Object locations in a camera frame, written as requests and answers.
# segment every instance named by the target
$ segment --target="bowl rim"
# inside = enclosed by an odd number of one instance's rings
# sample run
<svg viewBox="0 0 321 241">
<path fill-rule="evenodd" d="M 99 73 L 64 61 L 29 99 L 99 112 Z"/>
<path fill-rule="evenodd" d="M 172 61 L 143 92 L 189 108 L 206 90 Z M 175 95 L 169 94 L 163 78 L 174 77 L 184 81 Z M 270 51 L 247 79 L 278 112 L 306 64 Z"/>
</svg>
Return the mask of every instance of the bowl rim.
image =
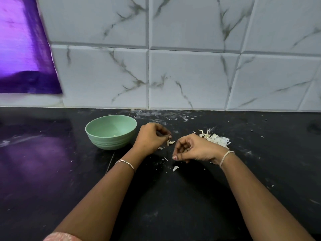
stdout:
<svg viewBox="0 0 321 241">
<path fill-rule="evenodd" d="M 96 136 L 96 135 L 93 135 L 93 134 L 88 133 L 88 131 L 87 131 L 87 126 L 88 126 L 91 122 L 93 122 L 93 121 L 95 121 L 95 120 L 98 120 L 98 119 L 100 119 L 100 118 L 102 118 L 102 117 L 111 117 L 111 116 L 129 117 L 129 118 L 131 118 L 132 120 L 135 121 L 136 126 L 135 126 L 131 131 L 129 131 L 128 133 L 125 133 L 125 134 L 122 134 L 122 135 L 118 135 L 118 136 L 101 137 L 101 136 Z M 119 136 L 123 136 L 123 135 L 129 134 L 130 132 L 132 132 L 133 130 L 135 130 L 135 128 L 137 127 L 137 121 L 136 121 L 134 118 L 130 117 L 130 116 L 114 114 L 114 115 L 107 115 L 107 116 L 102 116 L 102 117 L 95 118 L 94 120 L 91 120 L 89 123 L 87 123 L 87 125 L 86 125 L 86 127 L 85 127 L 85 131 L 86 131 L 86 133 L 87 133 L 88 135 L 93 136 L 93 137 L 96 137 L 96 138 L 115 138 L 115 137 L 119 137 Z"/>
</svg>

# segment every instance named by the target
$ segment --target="black countertop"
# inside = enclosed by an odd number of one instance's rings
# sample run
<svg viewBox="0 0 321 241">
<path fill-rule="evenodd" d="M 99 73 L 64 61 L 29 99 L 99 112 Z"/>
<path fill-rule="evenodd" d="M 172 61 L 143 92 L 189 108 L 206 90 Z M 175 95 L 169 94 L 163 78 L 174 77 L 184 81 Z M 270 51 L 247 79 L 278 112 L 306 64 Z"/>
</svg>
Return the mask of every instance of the black countertop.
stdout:
<svg viewBox="0 0 321 241">
<path fill-rule="evenodd" d="M 321 114 L 0 108 L 0 240 L 43 239 L 130 149 L 103 151 L 89 141 L 86 124 L 111 114 L 134 117 L 137 131 L 159 122 L 173 140 L 214 128 L 314 237 L 321 234 Z M 144 160 L 112 240 L 249 240 L 219 167 L 174 162 L 173 149 Z"/>
</svg>

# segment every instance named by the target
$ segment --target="backsplash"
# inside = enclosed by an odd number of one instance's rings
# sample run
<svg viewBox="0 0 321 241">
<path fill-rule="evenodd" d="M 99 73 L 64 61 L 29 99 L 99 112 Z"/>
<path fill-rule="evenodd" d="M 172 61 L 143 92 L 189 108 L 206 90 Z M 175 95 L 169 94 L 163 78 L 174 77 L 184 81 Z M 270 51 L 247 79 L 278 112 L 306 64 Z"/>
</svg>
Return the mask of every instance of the backsplash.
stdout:
<svg viewBox="0 0 321 241">
<path fill-rule="evenodd" d="M 321 111 L 321 0 L 38 0 L 63 95 L 0 106 Z"/>
</svg>

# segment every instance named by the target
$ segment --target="green bowl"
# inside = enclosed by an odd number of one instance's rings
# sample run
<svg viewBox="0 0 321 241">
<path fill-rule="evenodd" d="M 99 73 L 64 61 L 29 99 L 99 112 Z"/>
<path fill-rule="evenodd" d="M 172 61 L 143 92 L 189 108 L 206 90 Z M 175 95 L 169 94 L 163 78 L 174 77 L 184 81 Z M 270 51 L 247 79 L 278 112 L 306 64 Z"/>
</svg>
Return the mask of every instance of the green bowl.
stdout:
<svg viewBox="0 0 321 241">
<path fill-rule="evenodd" d="M 129 143 L 135 134 L 137 122 L 124 115 L 99 117 L 89 122 L 86 133 L 90 141 L 103 150 L 117 150 Z"/>
</svg>

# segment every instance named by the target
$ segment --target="forearm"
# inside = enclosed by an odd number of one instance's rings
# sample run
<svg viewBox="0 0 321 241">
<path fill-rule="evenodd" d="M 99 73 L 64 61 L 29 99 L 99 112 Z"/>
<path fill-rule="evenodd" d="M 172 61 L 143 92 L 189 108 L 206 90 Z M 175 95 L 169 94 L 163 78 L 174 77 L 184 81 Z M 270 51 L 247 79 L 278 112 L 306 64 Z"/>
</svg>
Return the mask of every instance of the forearm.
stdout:
<svg viewBox="0 0 321 241">
<path fill-rule="evenodd" d="M 254 241 L 314 240 L 237 156 L 222 169 Z"/>
<path fill-rule="evenodd" d="M 141 152 L 131 149 L 123 160 L 135 170 L 144 159 Z M 72 234 L 82 241 L 109 240 L 119 209 L 134 176 L 126 163 L 117 163 L 79 202 L 55 229 Z"/>
</svg>

